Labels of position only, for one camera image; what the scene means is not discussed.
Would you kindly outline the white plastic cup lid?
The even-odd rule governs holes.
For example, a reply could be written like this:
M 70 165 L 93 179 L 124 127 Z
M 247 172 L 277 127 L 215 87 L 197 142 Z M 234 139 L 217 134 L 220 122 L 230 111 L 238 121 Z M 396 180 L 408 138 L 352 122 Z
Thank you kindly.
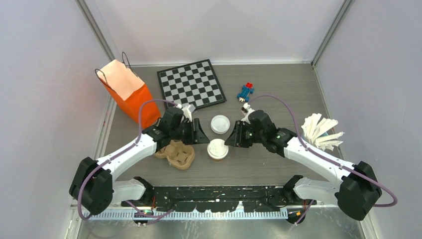
M 211 119 L 211 129 L 214 133 L 225 134 L 230 129 L 230 121 L 224 115 L 216 115 Z

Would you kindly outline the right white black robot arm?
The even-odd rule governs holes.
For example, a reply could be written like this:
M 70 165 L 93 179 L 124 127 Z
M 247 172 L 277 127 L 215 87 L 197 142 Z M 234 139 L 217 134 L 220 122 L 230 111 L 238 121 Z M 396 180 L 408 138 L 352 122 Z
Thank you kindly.
M 245 117 L 235 123 L 234 130 L 225 140 L 227 146 L 249 148 L 255 143 L 269 152 L 298 162 L 316 172 L 324 181 L 294 175 L 284 186 L 284 198 L 290 204 L 301 200 L 316 200 L 338 206 L 347 216 L 361 221 L 382 195 L 379 186 L 348 171 L 376 181 L 372 167 L 336 158 L 311 146 L 287 128 L 276 127 L 262 110 L 245 111 Z

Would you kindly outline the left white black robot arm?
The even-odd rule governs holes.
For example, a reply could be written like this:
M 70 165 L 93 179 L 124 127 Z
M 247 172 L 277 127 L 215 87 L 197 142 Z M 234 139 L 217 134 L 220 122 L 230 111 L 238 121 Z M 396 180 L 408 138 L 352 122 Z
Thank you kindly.
M 84 216 L 83 208 L 93 216 L 119 201 L 134 200 L 141 206 L 149 205 L 153 194 L 146 189 L 146 183 L 138 179 L 117 181 L 117 178 L 171 141 L 179 140 L 185 145 L 209 143 L 199 119 L 192 117 L 194 109 L 193 105 L 168 108 L 157 124 L 144 129 L 124 147 L 97 160 L 83 159 L 69 189 L 69 194 L 77 200 L 81 219 L 89 219 Z

